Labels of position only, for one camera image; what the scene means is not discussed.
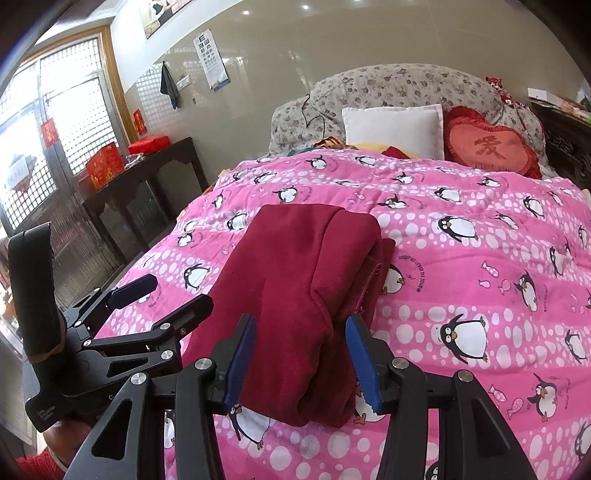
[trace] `wall picture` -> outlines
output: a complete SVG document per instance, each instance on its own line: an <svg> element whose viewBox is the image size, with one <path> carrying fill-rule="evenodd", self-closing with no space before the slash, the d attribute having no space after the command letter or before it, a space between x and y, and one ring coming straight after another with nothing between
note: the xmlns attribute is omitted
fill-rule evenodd
<svg viewBox="0 0 591 480"><path fill-rule="evenodd" d="M192 0L135 0L139 8L146 38L164 25Z"/></svg>

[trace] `human hand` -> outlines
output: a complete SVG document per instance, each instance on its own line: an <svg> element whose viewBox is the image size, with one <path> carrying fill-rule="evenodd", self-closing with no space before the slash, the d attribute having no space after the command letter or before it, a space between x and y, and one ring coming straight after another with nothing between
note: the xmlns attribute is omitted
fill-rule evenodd
<svg viewBox="0 0 591 480"><path fill-rule="evenodd" d="M91 428L86 423L63 420L44 431L43 438L60 462L69 466L90 431Z"/></svg>

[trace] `eye chart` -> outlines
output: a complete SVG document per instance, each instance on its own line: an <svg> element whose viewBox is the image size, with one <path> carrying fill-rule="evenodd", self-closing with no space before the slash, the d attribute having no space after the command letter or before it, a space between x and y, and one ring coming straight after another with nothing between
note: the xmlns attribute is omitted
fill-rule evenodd
<svg viewBox="0 0 591 480"><path fill-rule="evenodd" d="M223 64L220 53L217 50L212 31L207 29L193 40L199 61L205 71L207 82L211 90L217 91L230 83L226 67Z"/></svg>

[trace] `pink blanket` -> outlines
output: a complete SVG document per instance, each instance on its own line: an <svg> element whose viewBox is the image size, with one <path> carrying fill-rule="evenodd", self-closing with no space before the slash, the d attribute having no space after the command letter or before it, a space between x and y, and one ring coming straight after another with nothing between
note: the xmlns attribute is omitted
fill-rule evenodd
<svg viewBox="0 0 591 480"><path fill-rule="evenodd" d="M568 478L591 443L591 212L568 180L352 150L244 161L121 280L153 273L159 286L115 312L100 335L149 329L207 293L258 209L279 202L374 215L398 244L374 336L424 371L471 370L538 478ZM375 480L388 419L362 395L356 412L332 430L237 408L216 422L226 477ZM438 453L430 420L429 479ZM174 478L173 450L165 452Z"/></svg>

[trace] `red box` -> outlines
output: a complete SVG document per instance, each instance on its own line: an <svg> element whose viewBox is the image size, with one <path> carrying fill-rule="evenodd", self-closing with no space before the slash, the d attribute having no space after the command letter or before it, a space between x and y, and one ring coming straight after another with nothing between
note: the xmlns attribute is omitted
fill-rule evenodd
<svg viewBox="0 0 591 480"><path fill-rule="evenodd" d="M144 138L140 138L137 142L133 142L129 146L129 153L150 155L169 146L170 139L166 135L147 135Z"/></svg>
<svg viewBox="0 0 591 480"><path fill-rule="evenodd" d="M123 158L114 142L101 148L86 163L86 170L96 189L109 183L116 175L125 171Z"/></svg>

